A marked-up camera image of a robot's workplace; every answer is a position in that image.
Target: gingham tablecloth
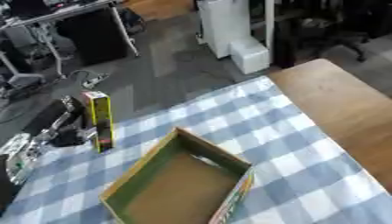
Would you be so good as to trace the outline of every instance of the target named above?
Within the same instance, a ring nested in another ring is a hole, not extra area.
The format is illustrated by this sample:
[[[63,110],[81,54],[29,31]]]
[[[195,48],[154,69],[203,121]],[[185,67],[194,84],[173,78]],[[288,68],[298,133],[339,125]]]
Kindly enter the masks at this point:
[[[98,195],[174,126],[255,166],[231,223],[392,223],[385,189],[266,77],[118,123],[107,153],[49,150],[0,222],[113,222]]]

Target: cardboard tray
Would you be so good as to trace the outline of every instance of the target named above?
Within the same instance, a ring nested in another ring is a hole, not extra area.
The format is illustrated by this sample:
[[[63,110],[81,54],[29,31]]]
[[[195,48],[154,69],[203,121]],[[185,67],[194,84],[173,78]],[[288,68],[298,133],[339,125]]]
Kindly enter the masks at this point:
[[[251,164],[176,128],[100,198],[119,223],[225,223],[251,183]]]

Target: cardboard box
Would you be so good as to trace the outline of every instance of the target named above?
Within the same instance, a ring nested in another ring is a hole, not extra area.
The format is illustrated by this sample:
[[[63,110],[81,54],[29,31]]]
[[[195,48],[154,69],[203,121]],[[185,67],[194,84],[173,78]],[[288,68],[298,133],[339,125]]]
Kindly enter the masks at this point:
[[[226,223],[252,185],[251,164],[176,128],[100,199],[119,223]]]
[[[87,99],[87,110],[93,127],[96,127],[94,147],[98,152],[113,148],[113,120],[110,109],[110,98],[100,91],[84,92]]]

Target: wooden table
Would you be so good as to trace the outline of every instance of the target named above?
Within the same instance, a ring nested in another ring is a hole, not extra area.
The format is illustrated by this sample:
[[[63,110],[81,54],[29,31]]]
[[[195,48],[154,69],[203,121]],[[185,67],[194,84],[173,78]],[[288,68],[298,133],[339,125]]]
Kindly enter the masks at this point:
[[[270,78],[392,193],[392,101],[388,97],[325,59]]]

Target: desk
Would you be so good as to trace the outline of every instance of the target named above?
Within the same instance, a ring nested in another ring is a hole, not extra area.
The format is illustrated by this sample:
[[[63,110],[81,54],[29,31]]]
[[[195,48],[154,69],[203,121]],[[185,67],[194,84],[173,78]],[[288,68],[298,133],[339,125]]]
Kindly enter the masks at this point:
[[[43,15],[40,17],[34,17],[26,20],[19,20],[19,19],[14,19],[10,20],[6,25],[0,28],[1,30],[12,28],[12,27],[19,27],[19,26],[26,26],[26,25],[39,25],[38,26],[38,34],[39,36],[45,41],[45,44],[48,46],[50,51],[52,52],[54,58],[56,59],[56,68],[57,68],[57,74],[61,76],[62,78],[65,78],[64,74],[62,73],[62,58],[60,57],[59,52],[56,50],[56,48],[53,46],[52,42],[49,40],[46,30],[40,26],[42,23],[47,23],[47,22],[54,22],[60,19],[64,18],[70,18],[74,17],[77,15],[80,15],[82,13],[88,13],[90,11],[97,11],[99,9],[103,8],[110,8],[110,12],[115,19],[115,22],[118,26],[119,32],[122,34],[122,37],[129,46],[129,48],[134,52],[134,54],[138,57],[139,52],[136,49],[134,43],[135,40],[133,38],[129,38],[128,34],[125,30],[125,27],[123,25],[123,22],[120,18],[120,15],[118,14],[118,11],[116,9],[116,4],[118,1],[116,0],[97,0],[93,3],[87,3],[84,5],[73,5],[66,7],[64,9],[56,10],[52,14],[47,14]]]
[[[252,189],[229,223],[392,220],[387,191],[262,76],[118,123],[105,153],[89,143],[50,149],[0,222],[111,223],[98,195],[175,126],[254,166]]]
[[[270,78],[392,192],[389,98],[324,59],[274,73]]]

